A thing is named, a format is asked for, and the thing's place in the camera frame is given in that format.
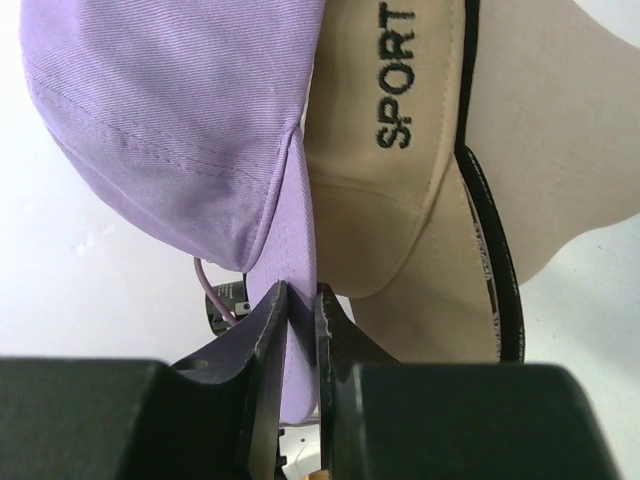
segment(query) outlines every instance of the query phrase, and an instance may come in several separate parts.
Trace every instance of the white wall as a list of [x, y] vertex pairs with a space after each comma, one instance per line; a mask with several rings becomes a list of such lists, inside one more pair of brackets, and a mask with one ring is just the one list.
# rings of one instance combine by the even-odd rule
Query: white wall
[[[583, 3], [598, 15], [602, 2]], [[174, 361], [211, 338], [191, 261], [102, 205], [50, 141], [23, 86], [17, 7], [0, 4], [0, 355]], [[633, 17], [600, 10], [637, 34]], [[523, 288], [529, 360], [578, 377], [629, 479], [640, 478], [638, 245], [640, 217], [590, 232]]]

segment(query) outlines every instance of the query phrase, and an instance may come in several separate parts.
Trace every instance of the cap stitching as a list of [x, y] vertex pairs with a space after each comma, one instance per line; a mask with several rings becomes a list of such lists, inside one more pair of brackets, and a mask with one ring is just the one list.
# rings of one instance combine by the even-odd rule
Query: cap stitching
[[[280, 175], [271, 175], [269, 187], [265, 192], [267, 198], [264, 202], [264, 207], [262, 208], [262, 215], [260, 215], [260, 222], [258, 223], [258, 225], [256, 225], [256, 228], [252, 229], [253, 241], [251, 244], [251, 249], [249, 250], [249, 253], [244, 258], [243, 264], [245, 265], [245, 267], [243, 271], [245, 272], [251, 270], [254, 267], [255, 263], [260, 258], [260, 255], [262, 254], [262, 249], [264, 248], [264, 244], [267, 241], [267, 236], [269, 235], [269, 231], [271, 230], [271, 223], [273, 222], [273, 216], [275, 215], [279, 198], [278, 198], [278, 201], [273, 202], [273, 208], [271, 208], [270, 215], [266, 215], [267, 207], [270, 206], [269, 197], [270, 197], [270, 194], [278, 195], [278, 197], [281, 194], [284, 171], [287, 168], [287, 161], [289, 160], [289, 145], [291, 144], [291, 140], [293, 138], [295, 129], [298, 126], [299, 125], [290, 127], [285, 124], [283, 125], [282, 130], [280, 131], [280, 135], [279, 135], [280, 140], [278, 142], [278, 152], [276, 157], [278, 159], [278, 162], [276, 163], [276, 166], [273, 170], [274, 173], [280, 171]], [[267, 220], [269, 222], [269, 226], [264, 227], [264, 222]], [[262, 242], [262, 245], [260, 246], [260, 248], [257, 248], [258, 246], [256, 245], [256, 242], [258, 241], [259, 232], [262, 232], [263, 228], [267, 228], [267, 231], [265, 232], [264, 241]]]
[[[250, 178], [253, 178], [253, 179], [254, 179], [254, 180], [256, 180], [257, 182], [260, 182], [260, 180], [259, 180], [258, 178], [254, 177], [254, 176], [253, 176], [253, 175], [251, 175], [250, 173], [247, 173], [247, 172], [245, 172], [245, 171], [243, 171], [243, 170], [240, 170], [240, 169], [238, 169], [238, 168], [231, 167], [231, 166], [228, 166], [228, 165], [218, 165], [218, 164], [215, 164], [215, 163], [207, 163], [207, 162], [203, 162], [202, 160], [198, 160], [198, 159], [196, 159], [196, 158], [189, 157], [189, 156], [186, 156], [186, 155], [183, 155], [183, 154], [177, 153], [177, 152], [175, 152], [175, 151], [173, 151], [173, 150], [171, 150], [171, 149], [168, 149], [168, 148], [166, 148], [166, 147], [161, 147], [160, 145], [156, 145], [156, 144], [154, 144], [154, 143], [152, 143], [152, 142], [149, 142], [148, 140], [146, 140], [146, 139], [144, 139], [144, 138], [139, 137], [138, 135], [135, 135], [135, 134], [133, 134], [133, 133], [131, 133], [131, 132], [128, 132], [128, 131], [126, 131], [126, 130], [123, 130], [123, 129], [119, 128], [119, 127], [116, 127], [115, 125], [111, 125], [110, 123], [107, 123], [106, 121], [104, 121], [104, 120], [101, 120], [101, 119], [97, 118], [95, 115], [93, 115], [91, 112], [89, 112], [86, 108], [84, 108], [83, 106], [81, 106], [81, 105], [80, 105], [80, 104], [78, 104], [77, 102], [75, 102], [75, 101], [71, 100], [70, 98], [68, 98], [68, 97], [67, 97], [66, 95], [64, 95], [63, 93], [59, 92], [59, 91], [58, 91], [58, 90], [56, 90], [56, 89], [53, 89], [53, 88], [49, 87], [48, 85], [45, 85], [44, 83], [42, 83], [42, 81], [41, 81], [41, 80], [39, 80], [39, 79], [38, 79], [38, 78], [36, 78], [35, 76], [33, 76], [33, 75], [29, 74], [29, 73], [27, 73], [27, 76], [28, 76], [28, 77], [31, 77], [31, 79], [33, 80], [33, 82], [37, 83], [37, 84], [38, 84], [39, 86], [41, 86], [42, 88], [45, 88], [47, 91], [50, 91], [50, 92], [52, 92], [52, 93], [54, 93], [54, 94], [56, 94], [56, 95], [58, 95], [58, 96], [60, 96], [60, 97], [64, 98], [67, 102], [69, 102], [69, 103], [70, 103], [71, 105], [73, 105], [75, 108], [77, 108], [77, 109], [79, 109], [79, 110], [82, 110], [82, 111], [83, 111], [83, 112], [85, 112], [89, 117], [91, 117], [92, 119], [94, 119], [95, 121], [97, 121], [97, 122], [101, 123], [102, 125], [104, 125], [104, 126], [106, 126], [106, 127], [112, 128], [112, 129], [114, 129], [114, 130], [116, 130], [116, 131], [118, 131], [118, 132], [120, 132], [120, 133], [122, 133], [122, 134], [124, 134], [124, 135], [128, 135], [128, 136], [130, 136], [130, 137], [136, 138], [136, 139], [137, 139], [137, 140], [139, 140], [140, 142], [143, 142], [143, 143], [145, 143], [145, 144], [147, 144], [147, 145], [150, 145], [150, 146], [153, 146], [153, 147], [159, 148], [159, 149], [164, 150], [164, 151], [166, 151], [166, 152], [168, 152], [168, 153], [172, 153], [172, 154], [174, 154], [174, 155], [176, 155], [176, 156], [178, 156], [178, 157], [182, 157], [182, 158], [184, 158], [184, 159], [186, 159], [186, 160], [191, 160], [191, 161], [193, 161], [193, 162], [195, 162], [195, 163], [199, 163], [199, 164], [204, 165], [204, 166], [207, 166], [207, 167], [214, 167], [214, 168], [220, 168], [220, 169], [224, 169], [224, 170], [231, 170], [231, 171], [234, 171], [234, 172], [238, 172], [238, 173], [241, 173], [241, 174], [243, 174], [243, 175], [246, 175], [246, 176], [248, 176], [248, 177], [250, 177]], [[46, 99], [46, 98], [47, 98], [47, 97], [45, 97], [45, 96], [43, 96], [42, 94], [37, 93], [37, 92], [34, 92], [34, 94], [35, 94], [35, 95], [37, 95], [37, 96], [39, 96], [39, 97], [41, 97], [41, 98], [43, 98], [43, 99]], [[60, 107], [60, 108], [65, 108], [65, 107], [63, 107], [62, 105], [58, 104], [58, 103], [54, 103], [53, 101], [51, 101], [51, 103], [53, 103], [54, 105], [56, 105], [56, 106], [58, 106], [58, 107]], [[189, 143], [189, 142], [187, 142], [187, 141], [185, 141], [185, 140], [179, 140], [179, 139], [177, 139], [177, 138], [175, 138], [175, 137], [173, 137], [173, 136], [171, 136], [171, 135], [169, 135], [169, 134], [167, 134], [166, 132], [163, 132], [163, 131], [161, 131], [161, 130], [155, 130], [155, 129], [147, 128], [147, 127], [145, 127], [145, 126], [143, 126], [143, 125], [140, 125], [140, 124], [138, 124], [138, 123], [136, 123], [136, 122], [134, 122], [134, 121], [132, 121], [132, 120], [124, 119], [123, 117], [121, 117], [121, 116], [119, 116], [119, 115], [115, 114], [114, 112], [112, 112], [112, 111], [110, 111], [110, 110], [106, 110], [106, 109], [105, 109], [105, 111], [107, 111], [107, 112], [109, 112], [110, 114], [114, 115], [114, 116], [115, 116], [115, 117], [117, 117], [117, 118], [118, 118], [118, 120], [120, 120], [120, 121], [130, 122], [131, 124], [133, 124], [133, 125], [135, 125], [135, 126], [137, 126], [137, 127], [139, 127], [139, 128], [142, 128], [142, 129], [144, 129], [144, 130], [147, 130], [147, 131], [150, 131], [150, 132], [154, 132], [154, 133], [157, 133], [157, 134], [163, 135], [163, 136], [165, 136], [165, 137], [167, 137], [167, 138], [170, 138], [171, 140], [174, 140], [174, 141], [179, 142], [179, 143], [183, 143], [184, 145], [191, 146], [191, 147], [196, 148], [196, 149], [198, 149], [198, 150], [200, 150], [200, 151], [203, 151], [203, 152], [206, 152], [206, 153], [210, 153], [210, 154], [213, 154], [213, 155], [219, 155], [219, 156], [221, 156], [221, 157], [234, 158], [234, 155], [230, 155], [230, 154], [226, 154], [226, 153], [216, 152], [216, 151], [214, 151], [214, 150], [211, 150], [211, 149], [208, 149], [208, 148], [205, 148], [205, 147], [200, 147], [200, 146], [195, 145], [195, 144], [193, 144], [193, 143]]]
[[[317, 187], [322, 187], [322, 188], [333, 188], [333, 189], [341, 189], [341, 190], [348, 190], [350, 192], [362, 192], [362, 193], [366, 193], [368, 195], [373, 195], [375, 197], [380, 197], [380, 198], [384, 198], [385, 200], [389, 200], [390, 202], [403, 206], [403, 207], [411, 207], [410, 205], [408, 205], [406, 202], [403, 202], [401, 200], [398, 200], [397, 198], [394, 198], [390, 195], [387, 195], [385, 193], [381, 193], [378, 192], [376, 190], [373, 189], [369, 189], [369, 188], [364, 188], [364, 187], [360, 187], [360, 186], [346, 186], [346, 185], [333, 185], [330, 183], [329, 180], [318, 180], [315, 179], [314, 181], [310, 182], [311, 185], [315, 185]], [[423, 213], [422, 210], [420, 209], [418, 212], [416, 212], [416, 214], [421, 214]]]
[[[57, 136], [55, 135], [55, 133], [53, 133], [53, 132], [50, 132], [50, 133], [51, 133], [51, 135], [54, 137], [54, 139], [55, 139], [57, 142], [59, 142], [59, 141], [60, 141], [60, 140], [57, 138]], [[137, 208], [140, 212], [144, 213], [144, 214], [145, 214], [145, 215], [147, 215], [149, 218], [151, 218], [151, 219], [155, 220], [158, 224], [161, 224], [161, 225], [163, 225], [163, 226], [165, 226], [165, 227], [170, 227], [170, 225], [168, 225], [164, 220], [162, 220], [161, 218], [159, 218], [159, 217], [157, 217], [156, 215], [154, 215], [153, 213], [151, 213], [148, 209], [144, 208], [140, 203], [135, 202], [127, 192], [123, 191], [123, 190], [122, 190], [118, 185], [115, 185], [115, 184], [114, 184], [110, 179], [105, 178], [103, 175], [101, 175], [99, 172], [97, 172], [97, 171], [95, 170], [95, 168], [93, 168], [91, 165], [86, 165], [86, 164], [85, 164], [85, 166], [86, 166], [88, 169], [90, 169], [91, 171], [93, 171], [96, 175], [100, 176], [100, 178], [102, 178], [102, 179], [103, 179], [103, 180], [104, 180], [108, 185], [110, 185], [110, 186], [111, 186], [111, 188], [113, 188], [113, 189], [117, 190], [117, 191], [118, 191], [122, 196], [124, 196], [127, 200], [129, 200], [130, 202], [132, 202], [132, 204], [133, 204], [134, 208]], [[177, 237], [178, 237], [178, 238], [180, 238], [181, 240], [184, 240], [185, 242], [187, 242], [190, 246], [192, 246], [192, 247], [194, 248], [194, 250], [192, 250], [192, 252], [194, 252], [194, 251], [203, 251], [203, 247], [202, 247], [202, 245], [198, 245], [197, 243], [194, 243], [194, 242], [191, 240], [191, 238], [189, 238], [189, 236], [188, 236], [188, 235], [185, 235], [183, 232], [180, 232], [180, 231], [175, 231], [175, 232], [176, 232], [176, 235], [177, 235]], [[173, 246], [173, 244], [172, 244], [172, 243], [165, 242], [165, 241], [163, 241], [163, 242], [164, 242], [164, 243], [167, 243], [168, 245]]]
[[[60, 103], [57, 103], [57, 102], [55, 102], [54, 100], [52, 100], [51, 98], [46, 97], [46, 96], [44, 96], [44, 95], [42, 95], [41, 93], [38, 93], [38, 92], [36, 92], [36, 91], [32, 91], [32, 93], [33, 93], [33, 95], [35, 95], [36, 97], [39, 97], [39, 98], [41, 98], [42, 100], [44, 100], [44, 101], [46, 101], [46, 102], [49, 102], [49, 103], [51, 103], [51, 104], [55, 105], [56, 107], [58, 107], [58, 108], [62, 109], [64, 112], [72, 113], [71, 111], [69, 111], [69, 110], [67, 109], [67, 107], [66, 107], [65, 105], [61, 105]], [[83, 112], [87, 113], [87, 112], [86, 112], [86, 110], [82, 109], [82, 108], [81, 108], [81, 107], [79, 107], [78, 105], [73, 104], [73, 106], [75, 106], [75, 107], [79, 108], [80, 110], [82, 110]], [[159, 145], [155, 145], [155, 144], [152, 144], [152, 143], [146, 142], [145, 140], [143, 140], [143, 139], [141, 139], [141, 138], [139, 138], [139, 137], [137, 137], [137, 136], [135, 136], [135, 135], [133, 135], [133, 134], [130, 134], [130, 133], [125, 132], [125, 131], [122, 131], [122, 130], [120, 130], [120, 129], [119, 129], [119, 128], [117, 128], [117, 127], [114, 127], [114, 126], [112, 126], [112, 125], [108, 125], [108, 124], [106, 124], [106, 123], [104, 123], [104, 122], [101, 122], [100, 120], [98, 120], [98, 119], [96, 119], [96, 118], [94, 118], [94, 120], [97, 120], [98, 122], [102, 123], [102, 124], [103, 124], [103, 125], [105, 125], [106, 127], [108, 127], [108, 128], [113, 128], [114, 130], [117, 130], [117, 131], [119, 131], [120, 133], [122, 133], [122, 134], [124, 134], [124, 135], [131, 136], [131, 137], [135, 138], [136, 140], [138, 140], [138, 141], [140, 141], [140, 142], [142, 142], [142, 143], [145, 143], [145, 144], [146, 144], [147, 146], [149, 146], [149, 147], [155, 147], [155, 148], [158, 148], [158, 149], [160, 149], [160, 150], [164, 150], [164, 151], [166, 151], [166, 152], [168, 152], [168, 153], [171, 153], [171, 154], [173, 154], [173, 155], [175, 155], [175, 156], [177, 156], [177, 157], [184, 158], [184, 159], [186, 159], [186, 160], [193, 160], [191, 157], [188, 157], [188, 156], [186, 156], [186, 155], [182, 155], [182, 154], [179, 154], [179, 153], [173, 152], [173, 151], [171, 151], [171, 150], [169, 150], [169, 149], [167, 149], [167, 148], [165, 148], [165, 147], [161, 147], [161, 146], [159, 146]], [[226, 177], [226, 175], [215, 175], [215, 174], [213, 174], [213, 173], [203, 172], [203, 171], [201, 171], [201, 170], [196, 170], [196, 169], [187, 168], [185, 165], [183, 165], [183, 164], [181, 164], [181, 163], [173, 162], [173, 161], [171, 161], [170, 159], [165, 158], [165, 157], [161, 156], [161, 155], [160, 155], [160, 154], [158, 154], [158, 153], [154, 153], [154, 152], [151, 152], [151, 151], [148, 151], [148, 150], [144, 150], [144, 149], [143, 149], [142, 147], [140, 147], [140, 146], [136, 146], [136, 145], [133, 145], [133, 144], [131, 144], [130, 146], [131, 146], [131, 148], [132, 148], [133, 150], [135, 150], [135, 151], [137, 151], [137, 152], [140, 152], [140, 153], [145, 154], [145, 155], [150, 155], [150, 156], [152, 156], [153, 158], [156, 158], [156, 159], [158, 159], [158, 160], [162, 160], [162, 161], [164, 161], [165, 163], [168, 163], [168, 164], [170, 164], [170, 165], [175, 165], [175, 166], [180, 167], [181, 169], [183, 169], [183, 170], [185, 170], [185, 171], [188, 171], [188, 172], [197, 173], [197, 174], [199, 174], [199, 175], [204, 175], [204, 176], [211, 177], [211, 178], [225, 178], [225, 177]], [[214, 167], [214, 168], [224, 168], [224, 167], [222, 167], [222, 166], [220, 166], [220, 165], [209, 165], [209, 164], [207, 164], [207, 166], [211, 166], [211, 167]], [[251, 176], [251, 175], [247, 175], [247, 176], [248, 176], [248, 177], [250, 177], [251, 179], [256, 180], [257, 182], [259, 182], [259, 180], [258, 180], [257, 178], [255, 178], [255, 177], [253, 177], [253, 176]], [[246, 181], [245, 181], [244, 179], [242, 179], [242, 178], [238, 179], [238, 183], [240, 183], [240, 184], [245, 184], [245, 185], [252, 185], [252, 186], [254, 186], [253, 184], [250, 184], [249, 182], [246, 182]], [[260, 185], [257, 185], [257, 186], [255, 186], [255, 187], [256, 187], [260, 192], [263, 192], [263, 193], [265, 193], [265, 194], [267, 193], [267, 191], [266, 191], [266, 189], [265, 189], [264, 187], [261, 187]]]

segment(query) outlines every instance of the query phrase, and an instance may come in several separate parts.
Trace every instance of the beige cap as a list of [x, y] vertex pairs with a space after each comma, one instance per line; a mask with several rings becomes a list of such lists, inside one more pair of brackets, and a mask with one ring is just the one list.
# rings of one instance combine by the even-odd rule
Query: beige cap
[[[487, 234], [490, 195], [458, 130], [476, 24], [463, 0], [329, 0], [318, 43], [305, 148], [319, 280], [348, 296], [356, 323], [403, 361], [522, 353], [513, 272], [494, 271], [509, 269], [508, 251], [499, 222]], [[482, 205], [459, 162], [477, 177]], [[492, 251], [505, 258], [496, 263]], [[498, 273], [516, 305], [508, 318]]]

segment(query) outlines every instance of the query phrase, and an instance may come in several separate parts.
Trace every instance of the fabric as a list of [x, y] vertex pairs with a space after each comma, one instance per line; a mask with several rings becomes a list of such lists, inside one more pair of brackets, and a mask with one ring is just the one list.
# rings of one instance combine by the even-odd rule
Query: fabric
[[24, 0], [28, 86], [93, 191], [149, 235], [276, 280], [291, 317], [281, 420], [316, 404], [313, 216], [299, 128], [323, 1]]
[[318, 276], [402, 361], [500, 359], [454, 154], [464, 40], [462, 0], [334, 0], [316, 53], [305, 147]]

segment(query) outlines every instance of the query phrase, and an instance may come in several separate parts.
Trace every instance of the purple wire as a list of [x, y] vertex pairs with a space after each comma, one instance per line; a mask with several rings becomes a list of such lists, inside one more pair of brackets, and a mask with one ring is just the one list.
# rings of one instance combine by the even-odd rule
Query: purple wire
[[211, 303], [213, 303], [213, 306], [216, 307], [216, 309], [222, 314], [222, 317], [227, 322], [229, 322], [231, 325], [236, 325], [238, 323], [238, 320], [235, 319], [227, 306], [222, 302], [222, 300], [220, 300], [220, 297], [218, 297], [215, 290], [209, 283], [207, 275], [204, 273], [204, 270], [202, 268], [202, 259], [193, 257], [193, 266], [196, 269], [196, 275], [198, 276], [200, 285], [202, 285], [202, 288], [204, 288], [204, 291], [207, 294], [207, 297], [209, 297], [209, 300], [211, 300]]

